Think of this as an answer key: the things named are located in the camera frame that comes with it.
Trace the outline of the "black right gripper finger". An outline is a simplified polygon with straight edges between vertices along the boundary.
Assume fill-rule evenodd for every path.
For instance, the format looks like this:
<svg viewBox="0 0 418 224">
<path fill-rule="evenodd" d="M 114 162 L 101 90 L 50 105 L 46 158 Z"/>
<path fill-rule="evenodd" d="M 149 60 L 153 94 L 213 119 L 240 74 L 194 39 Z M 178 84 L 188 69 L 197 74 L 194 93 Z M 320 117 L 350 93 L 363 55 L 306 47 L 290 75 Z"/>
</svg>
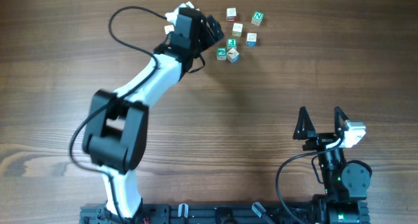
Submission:
<svg viewBox="0 0 418 224">
<path fill-rule="evenodd" d="M 298 113 L 298 121 L 293 134 L 293 140 L 308 140 L 316 137 L 315 127 L 305 106 Z"/>
<path fill-rule="evenodd" d="M 336 133 L 345 131 L 347 129 L 347 120 L 349 120 L 349 118 L 346 116 L 344 111 L 339 106 L 336 106 L 334 108 L 334 131 Z"/>
</svg>

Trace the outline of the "green J wooden block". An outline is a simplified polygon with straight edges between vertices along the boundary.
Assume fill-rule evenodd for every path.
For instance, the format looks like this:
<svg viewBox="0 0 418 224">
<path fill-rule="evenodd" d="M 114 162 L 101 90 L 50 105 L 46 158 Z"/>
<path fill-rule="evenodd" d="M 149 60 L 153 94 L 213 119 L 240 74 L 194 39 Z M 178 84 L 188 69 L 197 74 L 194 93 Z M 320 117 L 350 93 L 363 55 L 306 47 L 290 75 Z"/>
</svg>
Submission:
<svg viewBox="0 0 418 224">
<path fill-rule="evenodd" d="M 227 49 L 226 47 L 219 47 L 216 49 L 216 57 L 218 61 L 223 61 L 227 59 Z"/>
</svg>

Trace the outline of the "shell picture blue D block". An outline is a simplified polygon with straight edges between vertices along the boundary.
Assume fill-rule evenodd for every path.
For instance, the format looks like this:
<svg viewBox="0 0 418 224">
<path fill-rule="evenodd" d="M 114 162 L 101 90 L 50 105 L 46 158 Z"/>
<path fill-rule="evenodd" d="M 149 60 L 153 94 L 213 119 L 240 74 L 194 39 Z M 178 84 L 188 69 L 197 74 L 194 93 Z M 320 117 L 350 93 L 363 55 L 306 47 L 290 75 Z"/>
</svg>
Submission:
<svg viewBox="0 0 418 224">
<path fill-rule="evenodd" d="M 231 62 L 231 63 L 235 63 L 238 59 L 240 58 L 240 54 L 237 52 L 237 50 L 235 48 L 231 48 L 228 52 L 227 52 L 227 59 Z"/>
</svg>

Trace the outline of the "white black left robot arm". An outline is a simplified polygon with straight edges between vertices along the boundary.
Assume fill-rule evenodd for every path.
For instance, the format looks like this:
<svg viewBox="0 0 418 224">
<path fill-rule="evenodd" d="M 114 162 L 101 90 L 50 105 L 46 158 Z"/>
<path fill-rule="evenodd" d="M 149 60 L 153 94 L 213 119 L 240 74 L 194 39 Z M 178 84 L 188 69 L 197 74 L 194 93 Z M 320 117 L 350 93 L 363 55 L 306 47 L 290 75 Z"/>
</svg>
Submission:
<svg viewBox="0 0 418 224">
<path fill-rule="evenodd" d="M 151 107 L 185 74 L 193 73 L 194 60 L 224 37 L 213 16 L 187 4 L 162 18 L 174 29 L 148 53 L 150 62 L 126 85 L 97 91 L 78 128 L 84 132 L 84 153 L 96 166 L 94 172 L 104 178 L 104 217 L 114 223 L 131 223 L 142 215 L 135 170 L 146 149 Z"/>
</svg>

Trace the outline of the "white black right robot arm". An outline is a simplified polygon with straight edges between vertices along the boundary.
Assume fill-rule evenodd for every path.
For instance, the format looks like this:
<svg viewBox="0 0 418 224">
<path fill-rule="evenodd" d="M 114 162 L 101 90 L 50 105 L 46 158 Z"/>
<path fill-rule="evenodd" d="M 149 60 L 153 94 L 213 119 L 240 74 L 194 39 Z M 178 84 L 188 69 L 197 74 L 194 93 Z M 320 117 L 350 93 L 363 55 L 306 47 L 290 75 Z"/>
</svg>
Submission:
<svg viewBox="0 0 418 224">
<path fill-rule="evenodd" d="M 324 195 L 314 195 L 308 223 L 370 223 L 365 202 L 372 169 L 359 160 L 347 161 L 344 150 L 366 134 L 363 122 L 350 121 L 341 108 L 334 109 L 334 132 L 317 133 L 306 107 L 301 107 L 293 138 L 305 141 L 304 151 L 317 153 Z"/>
</svg>

